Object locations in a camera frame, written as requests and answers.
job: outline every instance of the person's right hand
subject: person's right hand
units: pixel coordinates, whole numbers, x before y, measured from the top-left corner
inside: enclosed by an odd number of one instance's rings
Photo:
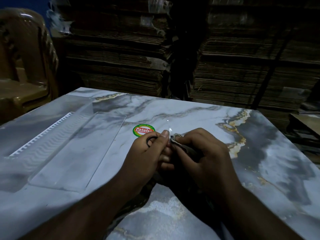
[[[203,128],[194,129],[175,140],[180,144],[193,145],[203,152],[204,157],[196,163],[180,147],[172,145],[198,187],[213,200],[224,200],[226,194],[242,189],[228,147],[222,141]]]

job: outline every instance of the person's left hand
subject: person's left hand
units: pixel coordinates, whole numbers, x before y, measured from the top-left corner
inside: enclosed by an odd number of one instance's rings
[[[146,141],[151,136],[158,138],[150,140],[150,147],[148,147]],[[118,177],[128,185],[132,197],[141,191],[157,169],[171,167],[171,164],[168,164],[172,154],[169,146],[169,131],[167,130],[161,134],[156,131],[149,132],[134,140],[118,172]]]

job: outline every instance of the black scissors handle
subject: black scissors handle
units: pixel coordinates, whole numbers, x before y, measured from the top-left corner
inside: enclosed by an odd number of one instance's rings
[[[148,144],[148,142],[151,140],[151,139],[157,139],[158,137],[157,136],[150,136],[147,140],[146,140],[146,145],[148,147],[150,147],[150,145]]]

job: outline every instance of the brown plastic chair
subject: brown plastic chair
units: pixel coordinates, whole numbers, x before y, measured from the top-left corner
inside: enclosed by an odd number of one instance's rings
[[[0,10],[0,124],[58,97],[58,57],[42,16]]]

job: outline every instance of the blue wall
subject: blue wall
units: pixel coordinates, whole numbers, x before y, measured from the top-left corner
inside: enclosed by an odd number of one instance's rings
[[[46,12],[49,9],[48,2],[49,0],[0,0],[0,9],[5,7],[31,9],[40,13],[43,16],[47,27],[49,27],[49,21],[46,17]]]

